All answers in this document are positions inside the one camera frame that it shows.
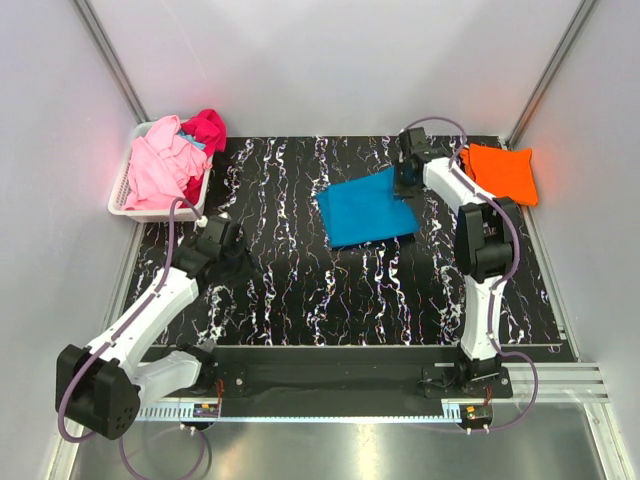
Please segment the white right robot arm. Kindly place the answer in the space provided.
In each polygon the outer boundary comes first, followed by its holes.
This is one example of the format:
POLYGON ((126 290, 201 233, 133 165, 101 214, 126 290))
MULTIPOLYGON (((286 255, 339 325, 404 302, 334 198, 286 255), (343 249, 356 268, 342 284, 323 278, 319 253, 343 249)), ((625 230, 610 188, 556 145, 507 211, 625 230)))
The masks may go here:
POLYGON ((519 262, 517 205, 487 192, 455 160, 431 148, 423 128, 402 130, 399 142, 394 194, 410 198, 430 190, 456 215, 454 261, 465 281, 465 323, 454 367, 441 386, 476 396, 501 371, 499 308, 519 262))

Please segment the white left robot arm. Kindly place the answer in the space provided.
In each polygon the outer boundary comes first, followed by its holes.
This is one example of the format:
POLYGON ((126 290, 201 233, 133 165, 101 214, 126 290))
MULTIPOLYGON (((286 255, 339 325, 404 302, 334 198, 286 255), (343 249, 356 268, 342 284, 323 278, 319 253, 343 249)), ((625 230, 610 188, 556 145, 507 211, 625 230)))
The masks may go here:
POLYGON ((66 441, 83 440, 68 431, 67 421, 116 440, 141 408, 171 393, 221 391, 213 343, 179 346, 159 360, 142 362, 162 331, 208 289, 233 288, 257 276, 239 223, 210 216, 198 224, 195 237, 169 243, 165 266, 113 325, 86 346, 70 344, 58 355, 55 410, 66 441))

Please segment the blue t shirt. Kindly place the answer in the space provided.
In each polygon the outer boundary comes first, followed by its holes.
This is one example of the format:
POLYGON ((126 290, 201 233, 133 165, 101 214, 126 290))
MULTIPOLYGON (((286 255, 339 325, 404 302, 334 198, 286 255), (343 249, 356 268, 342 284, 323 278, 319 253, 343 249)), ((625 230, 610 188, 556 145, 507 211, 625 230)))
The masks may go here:
POLYGON ((394 194, 395 169, 333 184, 316 194, 332 249, 411 235, 419 224, 394 194))

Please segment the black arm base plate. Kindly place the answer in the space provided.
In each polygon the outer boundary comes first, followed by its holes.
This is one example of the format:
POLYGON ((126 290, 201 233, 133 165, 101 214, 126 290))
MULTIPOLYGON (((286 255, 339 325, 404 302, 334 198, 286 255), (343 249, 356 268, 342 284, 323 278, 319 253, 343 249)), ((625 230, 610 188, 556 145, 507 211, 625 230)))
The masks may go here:
POLYGON ((505 367, 476 366, 455 347, 241 347, 212 351, 228 421, 419 422, 442 401, 508 399, 505 367))

